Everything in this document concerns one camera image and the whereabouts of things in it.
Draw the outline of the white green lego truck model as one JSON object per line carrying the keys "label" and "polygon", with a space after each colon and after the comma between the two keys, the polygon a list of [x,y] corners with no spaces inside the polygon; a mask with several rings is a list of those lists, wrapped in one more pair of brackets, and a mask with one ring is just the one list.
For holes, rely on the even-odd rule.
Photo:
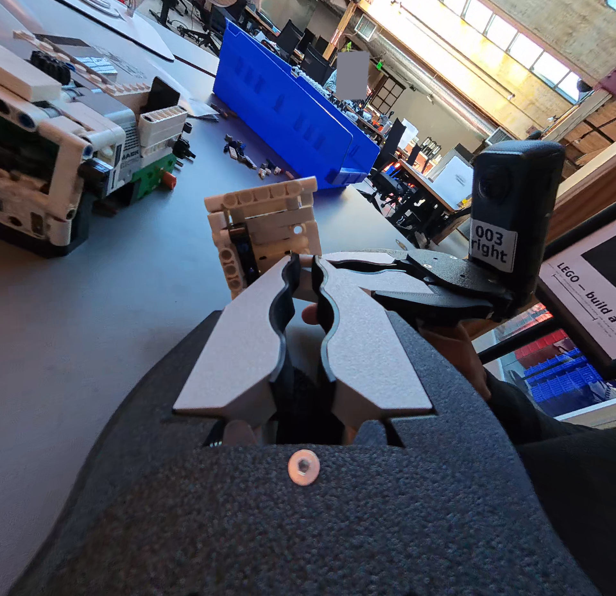
{"label": "white green lego truck model", "polygon": [[174,186],[188,99],[77,38],[13,30],[1,45],[1,240],[45,258],[89,235],[96,201]]}

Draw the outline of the wooden desk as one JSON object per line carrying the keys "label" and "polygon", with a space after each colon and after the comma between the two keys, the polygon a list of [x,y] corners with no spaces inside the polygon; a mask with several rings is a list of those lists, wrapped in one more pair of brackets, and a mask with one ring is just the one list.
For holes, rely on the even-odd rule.
{"label": "wooden desk", "polygon": [[402,213],[402,218],[406,217],[406,212],[411,212],[418,220],[407,226],[398,226],[404,230],[408,229],[409,241],[416,232],[421,233],[427,244],[440,244],[444,238],[448,237],[466,219],[470,217],[471,203],[467,202],[461,209],[454,209],[444,199],[439,196],[422,174],[417,172],[403,159],[397,159],[401,171],[406,173],[408,183],[418,188],[418,193],[411,199],[400,204],[398,210]]}

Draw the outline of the black office chair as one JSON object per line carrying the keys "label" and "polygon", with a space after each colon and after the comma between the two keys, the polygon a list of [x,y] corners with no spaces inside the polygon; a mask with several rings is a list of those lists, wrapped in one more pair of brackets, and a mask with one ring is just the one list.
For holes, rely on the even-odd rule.
{"label": "black office chair", "polygon": [[394,159],[396,151],[400,145],[401,139],[404,137],[406,125],[396,118],[395,122],[389,130],[388,136],[382,147],[384,160],[386,164]]}
{"label": "black office chair", "polygon": [[303,36],[304,32],[289,19],[279,32],[276,44],[282,52],[291,54],[297,49]]}
{"label": "black office chair", "polygon": [[317,51],[314,46],[312,46],[312,44],[308,44],[305,48],[304,58],[301,61],[300,69],[313,81],[323,87],[333,72],[329,62]]}
{"label": "black office chair", "polygon": [[413,191],[410,185],[402,180],[391,177],[385,171],[371,171],[372,185],[374,187],[373,199],[379,197],[389,204],[394,212],[387,219],[392,225],[398,225],[412,206]]}

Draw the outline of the white lego panel assembly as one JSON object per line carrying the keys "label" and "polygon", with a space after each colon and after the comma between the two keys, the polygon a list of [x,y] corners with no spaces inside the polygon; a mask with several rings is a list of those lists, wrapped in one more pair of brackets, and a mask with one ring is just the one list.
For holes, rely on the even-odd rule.
{"label": "white lego panel assembly", "polygon": [[317,190],[310,176],[204,199],[232,300],[283,257],[321,254],[313,213]]}

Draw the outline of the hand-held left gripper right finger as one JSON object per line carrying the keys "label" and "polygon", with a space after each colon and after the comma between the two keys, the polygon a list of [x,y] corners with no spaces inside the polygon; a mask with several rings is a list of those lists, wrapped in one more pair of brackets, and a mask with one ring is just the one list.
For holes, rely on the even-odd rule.
{"label": "hand-held left gripper right finger", "polygon": [[348,283],[332,263],[314,257],[313,290],[326,335],[320,358],[333,384],[331,412],[358,430],[366,421],[425,415],[434,407],[386,309],[374,292]]}

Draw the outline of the person's right hand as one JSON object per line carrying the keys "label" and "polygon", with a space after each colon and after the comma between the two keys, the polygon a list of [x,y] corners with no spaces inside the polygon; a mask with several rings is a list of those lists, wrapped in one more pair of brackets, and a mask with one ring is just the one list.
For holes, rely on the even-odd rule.
{"label": "person's right hand", "polygon": [[466,378],[485,401],[490,400],[487,371],[462,323],[456,326],[434,326],[418,321],[418,332]]}

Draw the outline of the white box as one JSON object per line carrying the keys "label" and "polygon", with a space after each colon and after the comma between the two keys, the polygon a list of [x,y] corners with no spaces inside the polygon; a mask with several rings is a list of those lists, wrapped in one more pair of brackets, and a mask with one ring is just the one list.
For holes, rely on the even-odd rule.
{"label": "white box", "polygon": [[452,149],[427,174],[431,188],[452,210],[469,204],[473,192],[472,165]]}

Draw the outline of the black framed paper sign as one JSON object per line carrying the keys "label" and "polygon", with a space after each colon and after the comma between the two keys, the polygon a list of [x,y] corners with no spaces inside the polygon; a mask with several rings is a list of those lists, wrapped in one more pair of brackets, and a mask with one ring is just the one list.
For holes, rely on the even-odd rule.
{"label": "black framed paper sign", "polygon": [[482,363],[563,330],[605,379],[615,379],[615,204],[546,248],[535,291],[550,318],[482,351]]}

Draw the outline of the long work table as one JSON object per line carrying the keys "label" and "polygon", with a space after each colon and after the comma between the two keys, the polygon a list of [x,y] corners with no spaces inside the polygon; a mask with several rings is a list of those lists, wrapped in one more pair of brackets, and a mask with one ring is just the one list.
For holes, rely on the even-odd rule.
{"label": "long work table", "polygon": [[306,90],[316,94],[316,99],[325,100],[326,108],[329,108],[330,106],[336,107],[339,111],[345,114],[348,119],[353,121],[362,131],[367,133],[368,136],[383,138],[384,135],[382,134],[382,130],[379,126],[373,125],[371,114],[364,111],[364,109],[360,107],[360,101],[337,99],[333,91],[320,85],[298,66],[291,67],[291,75],[298,81],[303,81]]}

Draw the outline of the pile of small lego parts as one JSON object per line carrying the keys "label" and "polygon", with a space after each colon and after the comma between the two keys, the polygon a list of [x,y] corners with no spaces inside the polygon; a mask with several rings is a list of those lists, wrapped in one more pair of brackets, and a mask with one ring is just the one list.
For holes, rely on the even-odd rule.
{"label": "pile of small lego parts", "polygon": [[218,120],[204,126],[198,163],[214,183],[243,187],[298,177],[279,153],[218,98],[209,98],[207,106]]}

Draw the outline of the stack of red crates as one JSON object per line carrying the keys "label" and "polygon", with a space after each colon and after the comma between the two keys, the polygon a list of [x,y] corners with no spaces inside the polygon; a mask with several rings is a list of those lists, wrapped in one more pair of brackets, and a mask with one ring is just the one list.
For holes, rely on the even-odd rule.
{"label": "stack of red crates", "polygon": [[566,352],[571,346],[574,345],[567,333],[559,329],[518,348],[514,356],[523,367],[529,368]]}

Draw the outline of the blue plastic bin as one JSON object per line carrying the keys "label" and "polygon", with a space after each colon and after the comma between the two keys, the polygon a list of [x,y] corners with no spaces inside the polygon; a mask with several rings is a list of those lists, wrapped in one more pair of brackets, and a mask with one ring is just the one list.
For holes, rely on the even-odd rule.
{"label": "blue plastic bin", "polygon": [[291,66],[227,21],[214,94],[319,189],[360,183],[379,147]]}

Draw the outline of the white document holder stand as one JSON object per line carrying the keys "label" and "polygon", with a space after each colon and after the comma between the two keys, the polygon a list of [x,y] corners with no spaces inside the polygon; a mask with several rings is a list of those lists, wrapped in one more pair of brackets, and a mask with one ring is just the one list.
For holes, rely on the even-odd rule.
{"label": "white document holder stand", "polygon": [[[56,1],[80,12],[90,20],[98,22],[106,29],[114,31],[122,38],[132,41],[150,53],[166,61],[174,61],[174,57],[158,31],[148,21],[136,14],[138,7],[145,0],[131,0],[128,6],[117,0]],[[164,13],[170,9],[171,2],[172,0],[163,1]]]}

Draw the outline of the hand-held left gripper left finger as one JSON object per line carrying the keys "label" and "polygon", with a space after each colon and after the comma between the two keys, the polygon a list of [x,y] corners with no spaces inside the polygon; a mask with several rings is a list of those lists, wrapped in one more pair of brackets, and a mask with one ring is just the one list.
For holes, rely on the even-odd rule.
{"label": "hand-held left gripper left finger", "polygon": [[295,379],[285,330],[295,315],[298,254],[285,255],[224,308],[173,406],[178,415],[239,421],[275,443],[270,419]]}

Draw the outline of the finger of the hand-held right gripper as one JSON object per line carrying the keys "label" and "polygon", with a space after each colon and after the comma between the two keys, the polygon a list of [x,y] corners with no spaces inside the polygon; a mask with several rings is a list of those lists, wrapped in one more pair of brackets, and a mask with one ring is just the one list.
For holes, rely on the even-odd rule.
{"label": "finger of the hand-held right gripper", "polygon": [[391,267],[407,261],[405,251],[340,251],[324,253],[322,259],[334,265],[373,265]]}
{"label": "finger of the hand-held right gripper", "polygon": [[338,268],[338,273],[350,284],[365,292],[384,291],[410,294],[434,294],[422,280],[396,269],[378,272],[359,272]]}

